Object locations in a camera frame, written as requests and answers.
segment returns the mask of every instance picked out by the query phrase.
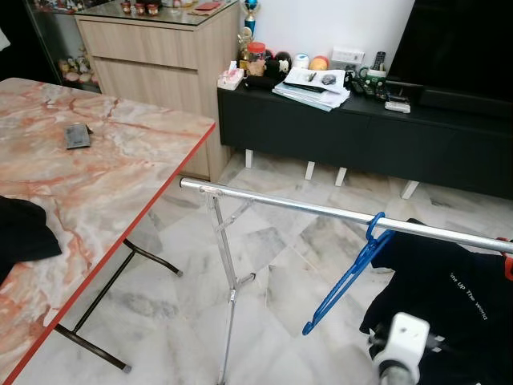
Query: marble floor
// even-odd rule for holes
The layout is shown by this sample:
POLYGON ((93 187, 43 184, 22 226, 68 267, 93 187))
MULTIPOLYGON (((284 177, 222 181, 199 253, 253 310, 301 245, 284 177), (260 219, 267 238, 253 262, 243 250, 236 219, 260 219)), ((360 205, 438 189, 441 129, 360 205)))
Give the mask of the marble floor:
MULTIPOLYGON (((315 204, 388 217, 418 218, 428 225, 489 237, 513 237, 513 201, 420 184, 404 201, 406 183, 317 164, 304 180, 305 162, 255 154, 244 168, 234 154, 221 183, 315 204)), ((239 201, 223 199, 225 214, 239 201)), ((135 257, 80 335, 133 366, 129 375, 52 333, 17 385, 209 384, 217 378, 226 319, 227 283, 203 198, 177 183, 129 237, 184 271, 178 278, 135 257)), ((372 269, 306 337, 302 327, 365 244, 365 227, 315 215, 253 205, 228 228, 239 277, 256 272, 236 306, 229 384, 376 383, 358 331, 363 314, 392 273, 372 269)), ((72 327, 126 257, 122 248, 63 319, 72 327)))

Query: clothes drying rack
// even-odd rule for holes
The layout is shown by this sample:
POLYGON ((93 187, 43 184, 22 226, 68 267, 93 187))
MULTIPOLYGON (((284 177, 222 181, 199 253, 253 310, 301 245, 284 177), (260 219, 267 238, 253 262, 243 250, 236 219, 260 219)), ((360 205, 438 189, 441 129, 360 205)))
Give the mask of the clothes drying rack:
MULTIPOLYGON (((189 178, 183 178, 180 181, 180 187, 193 188, 205 195, 207 208, 212 220, 212 227, 216 235, 216 241, 219 248, 221 261, 223 263, 224 272, 226 273, 226 278, 228 280, 228 317, 226 321, 226 331, 224 336, 223 358, 221 361, 219 377, 217 380, 217 385, 224 385, 226 367, 228 364, 230 340, 232 337, 233 315, 235 313, 237 293, 244 284, 253 281, 256 277, 255 273, 251 273, 244 278, 237 278, 235 269, 233 267, 232 255, 230 254, 228 238, 226 237, 226 229, 254 203, 355 221, 363 225, 368 225, 373 220, 374 215, 357 213, 344 209, 335 209, 333 207, 327 206, 311 205, 301 201, 272 197, 270 195, 259 194, 257 192, 254 193, 239 188, 231 188, 220 184, 213 184, 202 180, 194 180, 189 178), (219 206, 219 199, 223 197, 232 197, 244 201, 242 205, 226 219, 223 219, 223 215, 221 214, 219 206)), ((423 237, 450 241, 462 245, 475 246, 482 249, 499 251, 502 253, 513 253, 513 243, 511 242, 479 237, 476 235, 460 233, 457 231, 445 230, 426 225, 418 225, 415 223, 398 221, 385 217, 380 218, 376 222, 376 226, 383 229, 390 229, 403 233, 410 233, 423 237)))

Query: black cloth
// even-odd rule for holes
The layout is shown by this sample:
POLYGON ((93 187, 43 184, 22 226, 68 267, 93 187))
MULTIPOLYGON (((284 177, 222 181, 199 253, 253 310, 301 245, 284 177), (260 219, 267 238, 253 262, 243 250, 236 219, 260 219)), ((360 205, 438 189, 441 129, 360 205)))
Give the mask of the black cloth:
POLYGON ((397 232, 372 262, 395 274, 360 331, 390 326, 399 311, 411 314, 446 338, 441 352, 425 353, 419 363, 419 384, 512 385, 513 281, 505 262, 503 255, 397 232))
POLYGON ((0 283, 16 262, 60 253, 57 238, 46 227, 44 209, 29 201, 0 197, 0 283))

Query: wooden cabinet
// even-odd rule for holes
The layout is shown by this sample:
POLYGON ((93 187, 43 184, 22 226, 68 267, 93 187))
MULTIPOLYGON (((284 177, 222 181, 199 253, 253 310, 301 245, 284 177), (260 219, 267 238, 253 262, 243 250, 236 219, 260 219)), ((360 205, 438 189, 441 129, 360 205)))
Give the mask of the wooden cabinet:
POLYGON ((183 173, 217 180, 230 152, 220 144, 216 83, 236 57, 236 3, 196 26, 85 14, 75 18, 102 93, 216 120, 216 130, 183 173))

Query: stack of papers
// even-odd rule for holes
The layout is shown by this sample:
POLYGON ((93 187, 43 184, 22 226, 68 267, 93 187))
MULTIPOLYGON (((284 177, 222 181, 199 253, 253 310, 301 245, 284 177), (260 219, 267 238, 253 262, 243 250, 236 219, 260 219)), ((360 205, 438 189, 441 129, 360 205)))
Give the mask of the stack of papers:
POLYGON ((349 98, 349 91, 347 91, 343 85, 344 71, 342 70, 311 71, 294 67, 285 81, 274 87, 273 92, 284 96, 285 98, 308 104, 311 107, 320 108, 324 111, 331 111, 349 98), (315 76, 309 81, 313 73, 315 73, 315 76), (331 84, 323 84, 322 79, 325 75, 332 75, 335 78, 335 82, 331 84), (309 91, 285 83, 320 87, 325 89, 325 91, 309 91))

